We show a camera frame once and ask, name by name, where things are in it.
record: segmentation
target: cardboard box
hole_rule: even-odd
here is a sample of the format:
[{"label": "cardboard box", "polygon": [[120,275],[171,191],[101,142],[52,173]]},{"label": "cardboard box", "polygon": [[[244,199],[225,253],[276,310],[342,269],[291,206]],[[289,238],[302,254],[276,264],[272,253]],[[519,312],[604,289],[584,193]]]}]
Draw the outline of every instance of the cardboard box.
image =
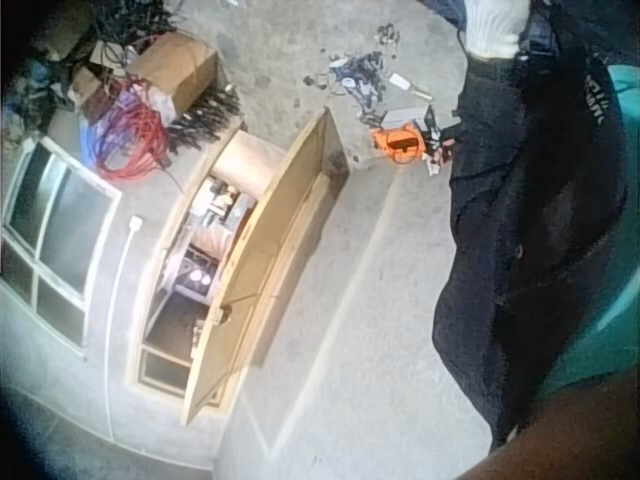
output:
[{"label": "cardboard box", "polygon": [[206,43],[181,33],[166,33],[127,66],[171,98],[176,118],[215,79],[217,55]]}]

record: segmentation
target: tangled wires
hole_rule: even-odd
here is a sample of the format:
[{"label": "tangled wires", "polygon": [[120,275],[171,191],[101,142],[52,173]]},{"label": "tangled wires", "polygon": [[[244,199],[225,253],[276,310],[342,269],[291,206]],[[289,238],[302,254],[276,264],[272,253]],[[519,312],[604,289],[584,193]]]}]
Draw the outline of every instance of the tangled wires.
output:
[{"label": "tangled wires", "polygon": [[[129,80],[96,130],[91,149],[98,173],[105,180],[135,180],[163,166],[167,132],[160,114],[149,106],[145,82]],[[107,165],[116,152],[128,157],[119,168]]]}]

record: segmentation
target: wooden cabinet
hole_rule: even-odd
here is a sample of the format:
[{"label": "wooden cabinet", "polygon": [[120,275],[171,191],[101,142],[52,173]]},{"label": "wooden cabinet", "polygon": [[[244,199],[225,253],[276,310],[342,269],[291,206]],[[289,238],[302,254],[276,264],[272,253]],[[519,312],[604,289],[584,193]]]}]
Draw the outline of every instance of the wooden cabinet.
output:
[{"label": "wooden cabinet", "polygon": [[[224,152],[212,163],[214,175],[230,184],[245,185],[258,201],[224,259],[192,361],[181,362],[182,368],[163,370],[167,379],[180,386],[178,392],[183,391],[186,380],[183,425],[205,406],[222,415],[233,408],[263,327],[284,313],[348,175],[328,109],[314,115],[284,158],[269,160],[274,150],[268,150],[257,163],[234,164]],[[270,176],[268,186],[261,180],[265,174]],[[140,365],[145,372],[160,372],[163,359],[154,355],[153,342],[161,334],[170,334],[170,329],[151,333],[149,345],[141,351]],[[140,381],[149,383],[144,374]]]}]

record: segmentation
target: window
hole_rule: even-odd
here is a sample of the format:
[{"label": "window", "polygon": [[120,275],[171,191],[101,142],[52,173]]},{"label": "window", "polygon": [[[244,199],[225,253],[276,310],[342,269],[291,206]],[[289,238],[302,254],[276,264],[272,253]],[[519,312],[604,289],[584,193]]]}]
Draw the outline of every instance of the window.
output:
[{"label": "window", "polygon": [[3,215],[2,280],[76,346],[119,198],[51,139],[23,146]]}]

